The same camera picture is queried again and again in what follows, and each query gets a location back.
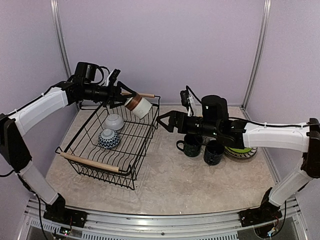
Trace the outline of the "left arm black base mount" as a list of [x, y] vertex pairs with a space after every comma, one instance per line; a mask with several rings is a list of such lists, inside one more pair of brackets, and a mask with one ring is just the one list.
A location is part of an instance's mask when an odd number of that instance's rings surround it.
[[52, 222], [68, 225], [71, 227], [84, 228], [88, 214], [85, 211], [66, 208], [62, 214], [52, 213], [46, 210], [43, 217]]

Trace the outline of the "dark blue cup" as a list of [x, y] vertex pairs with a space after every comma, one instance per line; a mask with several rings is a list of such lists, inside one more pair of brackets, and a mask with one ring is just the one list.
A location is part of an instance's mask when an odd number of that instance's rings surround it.
[[210, 140], [204, 150], [203, 159], [209, 166], [218, 165], [225, 153], [225, 147], [216, 140]]

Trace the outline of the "dark green mug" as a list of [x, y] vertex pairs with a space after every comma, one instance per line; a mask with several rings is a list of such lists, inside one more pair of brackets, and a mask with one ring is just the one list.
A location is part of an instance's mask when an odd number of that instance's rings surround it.
[[203, 137], [201, 135], [186, 134], [183, 140], [178, 140], [176, 142], [176, 147], [186, 156], [194, 158], [200, 154], [202, 144]]

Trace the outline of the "white grey ceramic bowl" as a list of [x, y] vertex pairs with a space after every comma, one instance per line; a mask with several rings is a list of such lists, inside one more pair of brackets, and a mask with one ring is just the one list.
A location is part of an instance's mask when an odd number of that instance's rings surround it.
[[104, 121], [104, 127], [106, 129], [111, 129], [114, 131], [119, 131], [124, 127], [125, 123], [123, 118], [119, 114], [109, 114], [105, 121]]

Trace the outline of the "brown white small cup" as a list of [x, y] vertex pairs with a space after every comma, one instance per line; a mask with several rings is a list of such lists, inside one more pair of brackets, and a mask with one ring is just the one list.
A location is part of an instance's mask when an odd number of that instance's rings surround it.
[[139, 119], [143, 119], [151, 110], [152, 104], [138, 93], [129, 98], [124, 106]]

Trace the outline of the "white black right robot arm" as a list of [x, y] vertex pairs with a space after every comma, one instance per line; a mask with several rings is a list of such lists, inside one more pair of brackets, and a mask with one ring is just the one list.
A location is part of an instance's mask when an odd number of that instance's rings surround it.
[[266, 222], [282, 216], [280, 206], [311, 180], [320, 177], [320, 123], [316, 118], [293, 124], [268, 124], [242, 119], [230, 119], [227, 101], [217, 95], [201, 99], [202, 116], [171, 110], [157, 117], [157, 122], [168, 132], [177, 128], [180, 134], [194, 134], [215, 138], [225, 147], [245, 149], [254, 147], [300, 151], [302, 163], [274, 187], [267, 191], [257, 208], [239, 212]]

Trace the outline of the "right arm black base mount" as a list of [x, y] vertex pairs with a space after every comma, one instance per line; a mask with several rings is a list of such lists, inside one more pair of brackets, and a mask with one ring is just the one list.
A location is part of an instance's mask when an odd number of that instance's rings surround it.
[[263, 224], [269, 221], [280, 219], [283, 215], [278, 209], [276, 211], [260, 208], [248, 208], [238, 213], [242, 227]]

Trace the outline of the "blue white patterned bowl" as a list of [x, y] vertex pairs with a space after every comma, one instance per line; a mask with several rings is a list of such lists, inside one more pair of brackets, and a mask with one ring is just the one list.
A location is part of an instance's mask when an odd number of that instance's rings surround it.
[[106, 128], [98, 135], [98, 145], [107, 150], [117, 147], [120, 141], [119, 134], [113, 129]]

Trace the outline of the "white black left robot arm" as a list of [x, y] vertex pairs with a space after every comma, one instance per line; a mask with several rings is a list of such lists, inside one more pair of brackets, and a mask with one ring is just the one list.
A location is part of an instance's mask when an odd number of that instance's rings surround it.
[[13, 171], [45, 202], [46, 210], [63, 223], [70, 218], [66, 201], [45, 179], [32, 161], [24, 136], [51, 114], [83, 100], [101, 102], [111, 108], [121, 106], [137, 93], [117, 80], [119, 69], [114, 69], [107, 78], [107, 85], [95, 82], [96, 72], [105, 67], [94, 63], [78, 62], [73, 75], [48, 88], [40, 96], [13, 110], [0, 115], [0, 154]]

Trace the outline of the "green plastic plate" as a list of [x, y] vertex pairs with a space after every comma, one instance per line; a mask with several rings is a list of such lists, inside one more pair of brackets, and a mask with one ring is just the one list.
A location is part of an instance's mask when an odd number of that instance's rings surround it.
[[247, 154], [252, 151], [252, 148], [244, 148], [244, 149], [229, 148], [229, 151], [237, 154]]

